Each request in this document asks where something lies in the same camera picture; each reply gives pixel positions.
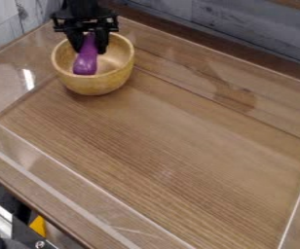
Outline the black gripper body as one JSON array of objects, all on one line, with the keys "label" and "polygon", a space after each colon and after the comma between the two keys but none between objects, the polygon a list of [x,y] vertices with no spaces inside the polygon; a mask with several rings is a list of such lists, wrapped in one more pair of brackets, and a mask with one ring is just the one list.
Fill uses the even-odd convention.
[{"label": "black gripper body", "polygon": [[76,17],[72,9],[62,9],[52,15],[57,32],[94,32],[104,29],[108,32],[120,31],[118,13],[108,8],[98,8],[89,17]]}]

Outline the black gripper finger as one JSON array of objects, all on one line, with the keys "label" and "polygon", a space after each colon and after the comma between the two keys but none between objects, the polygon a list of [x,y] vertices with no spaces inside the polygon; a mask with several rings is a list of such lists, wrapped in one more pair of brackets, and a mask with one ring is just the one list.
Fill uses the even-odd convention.
[{"label": "black gripper finger", "polygon": [[110,31],[108,29],[98,29],[96,31],[96,46],[100,54],[105,54],[110,44]]},{"label": "black gripper finger", "polygon": [[73,45],[73,48],[76,50],[76,52],[78,53],[82,45],[84,45],[84,40],[85,40],[85,36],[84,33],[76,30],[69,30],[68,33],[68,39]]}]

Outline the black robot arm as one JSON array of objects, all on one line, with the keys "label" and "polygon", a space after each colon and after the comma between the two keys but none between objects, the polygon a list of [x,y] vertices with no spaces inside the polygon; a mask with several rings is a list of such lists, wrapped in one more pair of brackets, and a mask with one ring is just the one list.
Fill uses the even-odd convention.
[{"label": "black robot arm", "polygon": [[120,31],[118,13],[102,7],[98,0],[64,0],[62,8],[52,14],[53,28],[62,32],[77,52],[85,43],[85,34],[96,36],[94,45],[105,54],[110,44],[110,33]]}]

